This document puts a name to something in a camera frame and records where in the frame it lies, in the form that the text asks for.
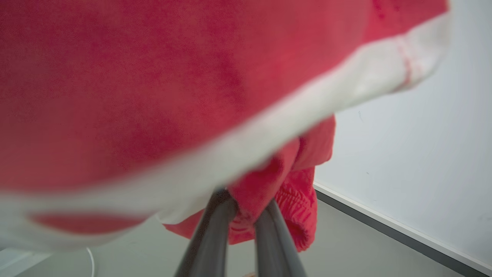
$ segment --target red fabric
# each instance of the red fabric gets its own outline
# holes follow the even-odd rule
[[[51,194],[217,138],[357,47],[447,6],[2,0],[0,10],[0,192]]]
[[[122,217],[102,214],[43,214],[30,217],[35,223],[79,235],[97,235],[116,232],[143,223],[148,216]]]
[[[314,166],[331,158],[335,135],[332,116],[280,149],[259,171],[253,171],[229,185],[239,212],[229,226],[231,244],[254,238],[253,224],[270,200],[275,197],[298,251],[314,241],[317,221],[317,198],[313,188]],[[200,211],[180,224],[164,226],[191,238]]]

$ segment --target cloth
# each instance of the cloth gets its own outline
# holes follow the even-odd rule
[[[245,174],[228,186],[239,206],[229,226],[231,244],[254,239],[253,224],[273,197],[297,250],[306,250],[313,243],[317,222],[314,166],[331,158],[334,135],[335,117],[331,116],[287,143],[262,169]],[[203,210],[180,224],[164,226],[190,239],[202,213]]]
[[[427,77],[448,9],[0,1],[0,247],[101,244],[156,213],[182,223],[318,122]]]

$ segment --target gray floor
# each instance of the gray floor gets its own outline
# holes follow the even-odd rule
[[[97,277],[172,276],[187,240],[155,220],[112,243],[92,248]],[[461,275],[319,202],[316,241],[301,253],[311,277],[459,277]],[[228,277],[254,271],[254,244],[229,247]],[[19,277],[89,277],[87,252],[55,254]]]

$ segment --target white cable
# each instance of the white cable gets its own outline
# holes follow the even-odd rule
[[[89,256],[91,257],[91,263],[92,263],[91,277],[94,277],[94,272],[95,272],[94,256],[92,255],[92,251],[89,249],[89,247],[86,247],[86,250],[87,250],[87,253],[89,253]]]

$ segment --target white baseboard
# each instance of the white baseboard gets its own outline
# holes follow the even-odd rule
[[[408,227],[404,224],[402,224],[401,222],[398,222],[390,217],[387,217],[383,214],[381,214],[380,212],[377,212],[359,202],[356,202],[330,188],[327,188],[323,185],[321,185],[320,183],[317,183],[317,182],[314,182],[314,188],[341,202],[342,204],[344,205],[347,205],[349,206],[350,208],[353,208],[355,209],[356,211],[358,212],[361,212],[381,223],[383,223],[384,225],[390,227],[390,228],[393,228],[395,230],[397,230],[398,232],[400,233],[403,233],[409,237],[411,237],[412,239],[416,240],[416,241],[419,241],[457,261],[460,261],[464,264],[466,264],[467,266],[471,267],[471,268],[474,268],[480,272],[483,272],[484,274],[487,274],[489,276],[492,276],[492,266],[491,265],[488,265],[480,260],[477,260],[465,253],[462,253],[454,248],[451,248],[445,244],[443,244],[442,242],[439,242],[437,241],[436,239],[433,239],[429,236],[427,236],[426,234],[424,233],[421,233],[411,227]]]
[[[17,276],[50,256],[49,253],[3,249],[0,251],[0,277]]]

